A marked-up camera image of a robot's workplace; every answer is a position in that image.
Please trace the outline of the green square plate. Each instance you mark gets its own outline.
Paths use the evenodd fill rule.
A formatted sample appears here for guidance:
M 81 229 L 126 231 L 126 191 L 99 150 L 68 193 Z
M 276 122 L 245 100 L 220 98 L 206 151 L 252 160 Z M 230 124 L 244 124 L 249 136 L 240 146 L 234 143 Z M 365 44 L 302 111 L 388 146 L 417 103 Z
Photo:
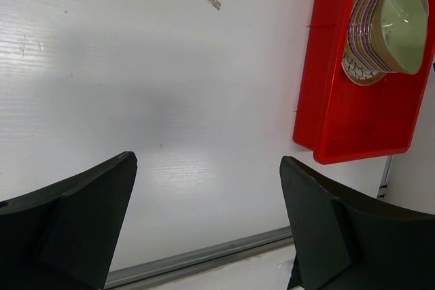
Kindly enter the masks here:
M 370 0 L 368 51 L 379 70 L 416 74 L 428 34 L 428 0 Z

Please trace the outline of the red plastic bin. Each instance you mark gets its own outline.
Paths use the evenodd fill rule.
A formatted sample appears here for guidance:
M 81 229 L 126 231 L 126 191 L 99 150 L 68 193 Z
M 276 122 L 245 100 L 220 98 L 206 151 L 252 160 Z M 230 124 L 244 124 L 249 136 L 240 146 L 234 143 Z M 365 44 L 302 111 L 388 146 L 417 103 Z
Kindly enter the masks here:
M 407 151 L 434 59 L 430 18 L 418 74 L 391 73 L 371 86 L 353 83 L 341 66 L 352 2 L 313 1 L 293 140 L 320 164 Z

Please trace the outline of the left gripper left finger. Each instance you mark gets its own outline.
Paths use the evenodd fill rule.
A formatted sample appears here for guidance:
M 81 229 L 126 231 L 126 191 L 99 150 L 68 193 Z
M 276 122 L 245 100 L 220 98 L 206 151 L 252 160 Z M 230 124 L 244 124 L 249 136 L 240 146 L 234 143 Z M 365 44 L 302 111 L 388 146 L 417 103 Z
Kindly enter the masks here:
M 103 289 L 136 174 L 125 151 L 1 201 L 1 288 Z

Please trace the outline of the aluminium rail right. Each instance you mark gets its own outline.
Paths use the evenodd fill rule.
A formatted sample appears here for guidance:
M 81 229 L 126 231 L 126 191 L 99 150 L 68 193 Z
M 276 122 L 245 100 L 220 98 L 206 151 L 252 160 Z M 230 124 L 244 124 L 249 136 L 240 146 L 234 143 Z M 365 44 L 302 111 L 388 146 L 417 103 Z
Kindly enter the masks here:
M 387 193 L 388 182 L 389 182 L 389 175 L 390 175 L 390 171 L 392 168 L 393 160 L 394 160 L 394 156 L 387 157 L 387 160 L 385 163 L 385 168 L 383 171 L 383 176 L 381 177 L 381 182 L 380 182 L 379 190 L 377 193 L 377 200 L 384 201 L 384 199 L 385 199 L 385 195 Z

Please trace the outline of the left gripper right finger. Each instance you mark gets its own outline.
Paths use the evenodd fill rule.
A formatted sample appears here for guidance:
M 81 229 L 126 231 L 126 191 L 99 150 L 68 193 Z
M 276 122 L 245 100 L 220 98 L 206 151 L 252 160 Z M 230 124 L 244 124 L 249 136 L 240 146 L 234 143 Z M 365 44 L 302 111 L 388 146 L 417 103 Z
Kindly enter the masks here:
M 382 202 L 293 157 L 279 174 L 295 289 L 433 289 L 434 216 Z

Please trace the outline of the aluminium rail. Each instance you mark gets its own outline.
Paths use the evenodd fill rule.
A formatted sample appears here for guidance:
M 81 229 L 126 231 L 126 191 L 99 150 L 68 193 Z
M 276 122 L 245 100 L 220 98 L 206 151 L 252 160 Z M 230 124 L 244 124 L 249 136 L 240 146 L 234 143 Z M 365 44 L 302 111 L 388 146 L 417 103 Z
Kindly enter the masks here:
M 383 171 L 383 176 L 381 177 L 381 182 L 380 182 L 379 190 L 377 193 L 377 200 L 384 201 L 384 199 L 385 199 L 385 195 L 387 193 L 388 182 L 389 182 L 389 175 L 390 175 L 390 171 L 392 168 L 393 160 L 394 160 L 394 156 L 387 157 L 387 160 L 385 163 L 385 168 Z
M 105 289 L 150 289 L 293 244 L 289 226 L 108 274 Z

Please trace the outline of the aluminium rail front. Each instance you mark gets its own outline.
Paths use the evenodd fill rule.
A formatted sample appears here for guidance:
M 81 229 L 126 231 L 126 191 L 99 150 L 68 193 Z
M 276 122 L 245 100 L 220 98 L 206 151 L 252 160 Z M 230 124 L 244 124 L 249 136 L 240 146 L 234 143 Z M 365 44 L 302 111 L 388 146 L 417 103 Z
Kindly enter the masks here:
M 289 226 L 108 274 L 105 289 L 150 289 L 293 244 Z

